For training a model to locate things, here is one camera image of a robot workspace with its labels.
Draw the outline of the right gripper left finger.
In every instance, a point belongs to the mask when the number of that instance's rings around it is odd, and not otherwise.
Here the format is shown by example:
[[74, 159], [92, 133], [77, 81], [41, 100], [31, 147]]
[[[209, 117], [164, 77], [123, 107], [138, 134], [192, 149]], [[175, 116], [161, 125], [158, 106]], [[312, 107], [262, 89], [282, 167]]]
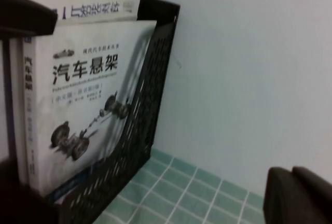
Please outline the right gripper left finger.
[[20, 183], [15, 161], [1, 162], [1, 223], [58, 223], [56, 207]]

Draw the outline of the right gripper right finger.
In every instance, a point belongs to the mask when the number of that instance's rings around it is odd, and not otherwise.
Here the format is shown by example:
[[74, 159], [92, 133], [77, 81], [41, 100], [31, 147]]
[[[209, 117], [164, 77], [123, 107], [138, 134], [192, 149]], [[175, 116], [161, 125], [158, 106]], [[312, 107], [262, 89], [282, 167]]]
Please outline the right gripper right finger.
[[305, 167], [270, 168], [266, 223], [331, 223], [331, 183]]

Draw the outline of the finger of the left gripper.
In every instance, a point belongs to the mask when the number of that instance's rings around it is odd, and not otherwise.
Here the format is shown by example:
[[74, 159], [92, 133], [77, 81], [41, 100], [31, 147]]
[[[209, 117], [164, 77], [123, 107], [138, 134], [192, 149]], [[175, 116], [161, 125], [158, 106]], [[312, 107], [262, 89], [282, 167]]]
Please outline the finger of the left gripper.
[[51, 35], [57, 20], [54, 11], [32, 0], [1, 0], [1, 39]]

